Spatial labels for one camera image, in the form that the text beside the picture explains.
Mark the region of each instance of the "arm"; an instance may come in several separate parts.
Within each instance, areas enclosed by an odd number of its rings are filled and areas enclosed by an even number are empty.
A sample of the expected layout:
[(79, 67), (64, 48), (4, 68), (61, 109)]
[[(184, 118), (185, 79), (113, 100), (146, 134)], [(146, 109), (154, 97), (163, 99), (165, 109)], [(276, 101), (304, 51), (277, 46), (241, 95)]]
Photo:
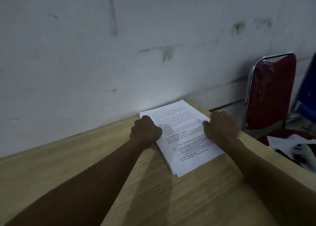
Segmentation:
[(203, 122), (208, 139), (225, 151), (280, 225), (315, 225), (316, 193), (263, 160), (237, 138), (238, 126), (226, 112)]
[(130, 140), (28, 206), (11, 225), (99, 226), (144, 149), (160, 138), (150, 117), (135, 121)]

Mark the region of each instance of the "red chair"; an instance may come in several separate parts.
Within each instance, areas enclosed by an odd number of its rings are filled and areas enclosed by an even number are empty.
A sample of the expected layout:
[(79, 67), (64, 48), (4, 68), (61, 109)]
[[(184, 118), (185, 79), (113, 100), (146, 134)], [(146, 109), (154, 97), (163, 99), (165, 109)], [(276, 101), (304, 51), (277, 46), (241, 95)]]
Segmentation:
[(263, 57), (249, 72), (247, 107), (242, 130), (263, 129), (283, 121), (282, 129), (257, 139), (267, 146), (267, 136), (286, 139), (292, 134), (297, 134), (306, 139), (315, 138), (305, 132), (285, 129), (295, 69), (295, 55), (286, 53)]

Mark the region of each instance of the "wooden tabletop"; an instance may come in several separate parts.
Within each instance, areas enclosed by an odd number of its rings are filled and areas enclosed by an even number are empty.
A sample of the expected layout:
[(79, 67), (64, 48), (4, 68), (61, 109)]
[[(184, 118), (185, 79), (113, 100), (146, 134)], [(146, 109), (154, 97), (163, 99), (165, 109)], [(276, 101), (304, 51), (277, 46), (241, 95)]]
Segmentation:
[[(210, 112), (187, 101), (209, 116)], [(0, 225), (129, 139), (134, 116), (0, 160)], [(316, 191), (316, 177), (240, 132), (250, 150)], [(157, 150), (145, 150), (102, 225), (276, 225), (234, 162), (223, 154), (173, 176)]]

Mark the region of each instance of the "blue chair seat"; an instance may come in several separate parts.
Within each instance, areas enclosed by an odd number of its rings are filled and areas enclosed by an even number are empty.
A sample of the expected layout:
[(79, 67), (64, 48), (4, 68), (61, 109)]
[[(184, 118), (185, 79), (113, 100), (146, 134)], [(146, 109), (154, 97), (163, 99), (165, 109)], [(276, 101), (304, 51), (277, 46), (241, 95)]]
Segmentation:
[(297, 111), (304, 117), (316, 124), (316, 111), (308, 108), (305, 104), (300, 104)]

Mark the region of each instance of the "table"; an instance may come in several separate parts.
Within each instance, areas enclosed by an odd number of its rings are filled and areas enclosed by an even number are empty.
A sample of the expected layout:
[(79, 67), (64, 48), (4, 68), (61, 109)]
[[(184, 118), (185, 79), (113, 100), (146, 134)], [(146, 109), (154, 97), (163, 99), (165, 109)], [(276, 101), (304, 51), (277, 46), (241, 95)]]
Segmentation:
[[(209, 116), (210, 112), (188, 101)], [(0, 160), (0, 225), (125, 143), (134, 116)], [(316, 191), (316, 177), (240, 132), (247, 148)], [(223, 154), (173, 176), (157, 150), (145, 150), (102, 225), (277, 225), (237, 166)]]

